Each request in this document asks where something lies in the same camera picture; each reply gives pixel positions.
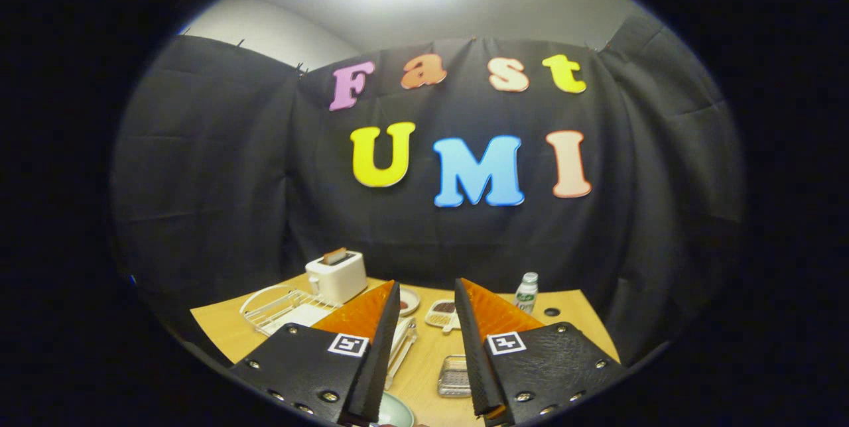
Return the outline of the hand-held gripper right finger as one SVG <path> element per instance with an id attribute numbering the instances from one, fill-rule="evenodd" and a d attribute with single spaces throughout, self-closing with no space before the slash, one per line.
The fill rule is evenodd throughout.
<path id="1" fill-rule="evenodd" d="M 473 409 L 485 425 L 540 425 L 627 374 L 570 322 L 543 324 L 468 279 L 456 279 L 454 303 Z"/>

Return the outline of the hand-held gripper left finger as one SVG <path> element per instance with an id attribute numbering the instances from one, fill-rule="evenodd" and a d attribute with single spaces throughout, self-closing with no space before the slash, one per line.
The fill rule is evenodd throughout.
<path id="1" fill-rule="evenodd" d="M 321 425 L 376 423 L 399 312 L 400 286 L 390 280 L 310 327 L 287 322 L 230 375 Z"/>

